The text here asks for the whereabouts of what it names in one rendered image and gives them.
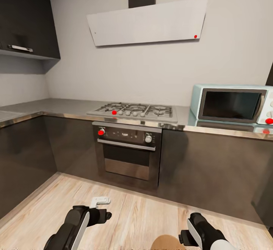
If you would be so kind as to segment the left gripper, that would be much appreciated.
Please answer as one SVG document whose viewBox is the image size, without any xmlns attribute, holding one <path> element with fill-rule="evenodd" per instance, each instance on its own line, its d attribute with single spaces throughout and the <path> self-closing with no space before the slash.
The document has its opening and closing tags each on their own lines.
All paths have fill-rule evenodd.
<svg viewBox="0 0 273 250">
<path fill-rule="evenodd" d="M 106 223 L 106 220 L 109 220 L 112 217 L 112 213 L 107 212 L 106 209 L 96 209 L 96 208 L 90 208 L 90 209 L 92 209 L 94 213 L 94 219 L 89 226 L 93 226 L 96 224 L 104 224 Z"/>
</svg>

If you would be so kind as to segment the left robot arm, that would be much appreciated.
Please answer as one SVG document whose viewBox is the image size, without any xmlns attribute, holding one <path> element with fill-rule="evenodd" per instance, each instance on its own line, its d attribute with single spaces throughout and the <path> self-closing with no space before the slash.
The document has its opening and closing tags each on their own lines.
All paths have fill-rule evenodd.
<svg viewBox="0 0 273 250">
<path fill-rule="evenodd" d="M 73 206 L 64 224 L 46 242 L 44 250 L 77 250 L 86 227 L 104 224 L 112 217 L 106 209 L 98 209 L 98 205 L 109 205 L 110 202 L 110 197 L 94 197 L 90 207 Z"/>
</svg>

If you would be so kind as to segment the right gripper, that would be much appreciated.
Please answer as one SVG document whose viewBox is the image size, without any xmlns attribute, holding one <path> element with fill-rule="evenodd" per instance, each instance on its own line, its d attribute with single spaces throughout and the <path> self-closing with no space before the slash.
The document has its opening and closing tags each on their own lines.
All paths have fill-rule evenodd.
<svg viewBox="0 0 273 250">
<path fill-rule="evenodd" d="M 181 230 L 181 233 L 179 234 L 179 242 L 181 244 L 183 244 L 184 246 L 196 246 L 196 247 L 199 247 L 199 245 L 197 244 L 197 242 L 191 236 L 189 230 Z"/>
</svg>

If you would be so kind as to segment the trash can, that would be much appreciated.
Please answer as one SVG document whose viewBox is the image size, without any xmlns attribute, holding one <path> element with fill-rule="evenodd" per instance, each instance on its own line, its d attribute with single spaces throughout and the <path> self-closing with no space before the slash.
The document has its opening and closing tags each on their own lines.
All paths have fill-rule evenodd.
<svg viewBox="0 0 273 250">
<path fill-rule="evenodd" d="M 177 238 L 163 234 L 155 238 L 150 250 L 186 250 L 186 248 Z"/>
</svg>

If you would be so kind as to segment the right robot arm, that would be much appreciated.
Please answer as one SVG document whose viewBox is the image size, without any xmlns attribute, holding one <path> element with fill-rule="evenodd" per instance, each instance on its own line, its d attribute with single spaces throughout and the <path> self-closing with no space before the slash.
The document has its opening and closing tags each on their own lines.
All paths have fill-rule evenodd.
<svg viewBox="0 0 273 250">
<path fill-rule="evenodd" d="M 201 250 L 237 250 L 201 214 L 187 218 L 187 225 L 188 230 L 181 230 L 179 234 L 179 242 L 184 246 L 196 246 Z"/>
</svg>

